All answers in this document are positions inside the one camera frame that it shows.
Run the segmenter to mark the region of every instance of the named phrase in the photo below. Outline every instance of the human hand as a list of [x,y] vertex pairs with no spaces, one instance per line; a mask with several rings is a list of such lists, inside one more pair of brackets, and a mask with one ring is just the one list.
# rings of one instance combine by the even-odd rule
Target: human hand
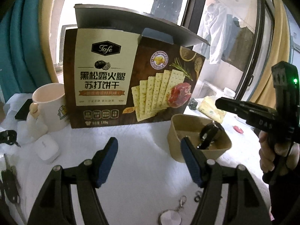
[[[270,148],[268,144],[268,133],[261,131],[258,135],[259,142],[260,142],[260,150],[259,150],[259,156],[260,156],[260,168],[264,173],[267,173],[269,171],[273,171],[274,166],[274,159],[275,159],[275,153],[280,156],[287,156],[287,153],[290,148],[290,143],[283,143],[283,144],[275,144],[274,151]],[[286,175],[289,170],[293,170],[298,165],[299,161],[299,144],[294,143],[293,147],[291,149],[291,152],[287,158],[286,165],[284,165],[281,170],[279,171],[279,175],[283,176]]]

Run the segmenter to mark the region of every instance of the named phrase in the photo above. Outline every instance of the ham slice image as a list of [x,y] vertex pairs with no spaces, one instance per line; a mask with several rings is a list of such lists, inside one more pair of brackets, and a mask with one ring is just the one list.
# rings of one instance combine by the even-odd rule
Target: ham slice image
[[191,86],[189,83],[180,83],[172,88],[168,98],[168,105],[172,108],[181,107],[191,97]]

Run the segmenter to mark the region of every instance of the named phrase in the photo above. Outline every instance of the table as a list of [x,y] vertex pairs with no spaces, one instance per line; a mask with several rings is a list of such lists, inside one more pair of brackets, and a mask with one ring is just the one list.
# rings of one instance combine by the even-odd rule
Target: table
[[[12,111],[17,111],[27,98],[30,98],[29,94],[14,95],[9,101],[7,118],[11,117],[14,114]],[[259,167],[258,138],[232,114],[228,113],[225,116],[222,125],[231,138],[232,148],[217,160],[218,163],[230,167],[244,164],[253,174],[266,204],[270,206],[269,192],[262,182],[263,173]],[[244,134],[237,133],[233,125],[241,127]],[[176,162],[170,156],[167,142],[169,127],[170,121],[90,129],[72,129],[68,125],[61,131],[50,133],[61,148],[61,155],[52,164],[44,164],[33,152],[32,144],[22,145],[21,148],[1,145],[0,169],[4,168],[2,154],[5,152],[10,163],[16,166],[17,179],[21,186],[21,208],[28,218],[39,190],[54,165],[59,164],[63,168],[77,166],[83,160],[92,158],[95,152],[103,149],[109,138],[114,136],[118,139],[119,150],[106,183],[97,190],[109,224],[157,224],[159,213],[177,208],[180,197],[185,195],[187,202],[181,215],[182,225],[188,225],[198,205],[194,202],[194,197],[199,188],[192,182],[186,165]],[[227,190],[226,185],[223,186],[223,199],[220,202],[216,224],[222,224],[225,213]],[[74,185],[72,195],[77,224],[83,224]],[[18,224],[22,224],[14,207],[10,207],[12,216]]]

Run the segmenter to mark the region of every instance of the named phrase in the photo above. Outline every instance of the product label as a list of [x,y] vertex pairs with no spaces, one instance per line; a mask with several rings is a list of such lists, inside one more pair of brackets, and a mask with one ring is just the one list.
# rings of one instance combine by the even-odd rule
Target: product label
[[[127,103],[139,37],[117,30],[78,29],[74,62],[77,106]],[[85,119],[117,118],[118,115],[110,111],[86,112]]]
[[160,70],[163,69],[169,61],[167,53],[163,51],[158,51],[153,53],[150,59],[150,64],[154,69]]

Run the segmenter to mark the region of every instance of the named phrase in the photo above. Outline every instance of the bolt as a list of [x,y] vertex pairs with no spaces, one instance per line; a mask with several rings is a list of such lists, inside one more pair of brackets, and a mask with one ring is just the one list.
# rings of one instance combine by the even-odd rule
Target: bolt
[[244,165],[239,165],[238,166],[238,169],[241,170],[241,171],[245,171],[246,170],[246,167]]
[[60,166],[59,165],[54,166],[53,171],[57,172],[59,170],[60,170]]
[[86,166],[92,165],[93,161],[91,159],[86,159],[83,164]]
[[216,162],[214,161],[214,160],[212,160],[212,159],[208,159],[207,161],[206,161],[206,163],[208,164],[208,165],[215,165],[216,164]]

